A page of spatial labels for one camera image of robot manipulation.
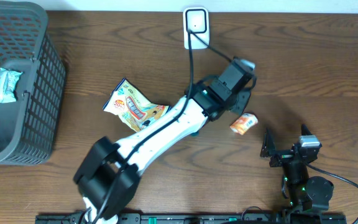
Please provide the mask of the yellow snack bag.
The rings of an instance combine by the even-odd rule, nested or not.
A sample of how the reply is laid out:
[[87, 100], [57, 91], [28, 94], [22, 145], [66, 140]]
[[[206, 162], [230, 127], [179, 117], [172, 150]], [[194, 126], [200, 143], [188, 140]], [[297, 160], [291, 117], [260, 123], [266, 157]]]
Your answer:
[[128, 127], [139, 132], [164, 116], [170, 108], [150, 102], [136, 86], [123, 78], [104, 104], [103, 111], [118, 116]]

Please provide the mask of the blue mouthwash bottle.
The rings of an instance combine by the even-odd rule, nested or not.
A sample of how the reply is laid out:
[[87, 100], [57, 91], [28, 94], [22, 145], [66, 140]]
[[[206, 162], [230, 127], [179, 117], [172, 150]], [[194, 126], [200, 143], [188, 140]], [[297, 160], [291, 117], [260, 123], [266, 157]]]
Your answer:
[[191, 136], [198, 136], [198, 135], [199, 135], [199, 131], [194, 132], [194, 133], [191, 133], [190, 135], [191, 135]]

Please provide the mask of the orange Kleenex tissue pack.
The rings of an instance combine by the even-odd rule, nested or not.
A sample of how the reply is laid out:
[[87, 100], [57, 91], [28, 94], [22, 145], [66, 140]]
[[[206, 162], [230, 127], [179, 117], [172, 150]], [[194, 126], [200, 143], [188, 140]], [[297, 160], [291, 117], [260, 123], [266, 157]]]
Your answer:
[[244, 113], [230, 125], [230, 129], [237, 134], [244, 135], [250, 128], [258, 123], [254, 114]]

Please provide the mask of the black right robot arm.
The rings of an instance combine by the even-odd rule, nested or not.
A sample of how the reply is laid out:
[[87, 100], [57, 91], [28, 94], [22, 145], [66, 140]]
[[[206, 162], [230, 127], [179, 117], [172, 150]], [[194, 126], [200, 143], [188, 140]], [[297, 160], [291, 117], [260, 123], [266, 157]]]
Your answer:
[[301, 125], [301, 136], [290, 149], [278, 150], [273, 136], [266, 130], [260, 157], [270, 159], [270, 167], [281, 167], [282, 195], [290, 200], [290, 206], [280, 212], [281, 223], [328, 223], [324, 212], [329, 209], [333, 196], [333, 183], [321, 176], [309, 176], [307, 166], [317, 160], [322, 144]]

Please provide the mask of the light blue wipes pack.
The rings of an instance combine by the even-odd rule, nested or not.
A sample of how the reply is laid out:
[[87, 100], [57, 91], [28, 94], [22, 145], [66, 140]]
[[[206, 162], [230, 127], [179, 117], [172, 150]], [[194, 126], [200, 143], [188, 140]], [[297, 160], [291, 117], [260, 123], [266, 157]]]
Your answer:
[[22, 72], [0, 68], [0, 103], [16, 102], [14, 91]]

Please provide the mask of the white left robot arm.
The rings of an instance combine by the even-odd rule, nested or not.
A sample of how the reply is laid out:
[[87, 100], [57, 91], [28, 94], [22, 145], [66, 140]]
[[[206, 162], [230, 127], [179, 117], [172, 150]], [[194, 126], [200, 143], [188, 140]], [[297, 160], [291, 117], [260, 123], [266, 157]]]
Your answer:
[[73, 178], [87, 203], [89, 223], [116, 223], [156, 158], [225, 111], [242, 114], [256, 84], [254, 69], [254, 63], [235, 57], [220, 76], [192, 83], [171, 110], [145, 129], [116, 142], [96, 141]]

